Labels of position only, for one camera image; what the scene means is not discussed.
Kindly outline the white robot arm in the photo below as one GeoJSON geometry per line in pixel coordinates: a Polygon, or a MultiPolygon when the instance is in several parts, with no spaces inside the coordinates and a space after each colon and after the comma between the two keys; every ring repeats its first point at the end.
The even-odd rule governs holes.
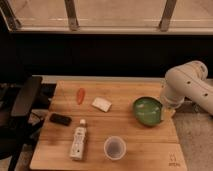
{"type": "Polygon", "coordinates": [[[165,74],[160,102],[166,108],[177,109],[188,98],[213,117],[213,86],[205,82],[207,76],[207,66],[201,61],[170,68],[165,74]]]}

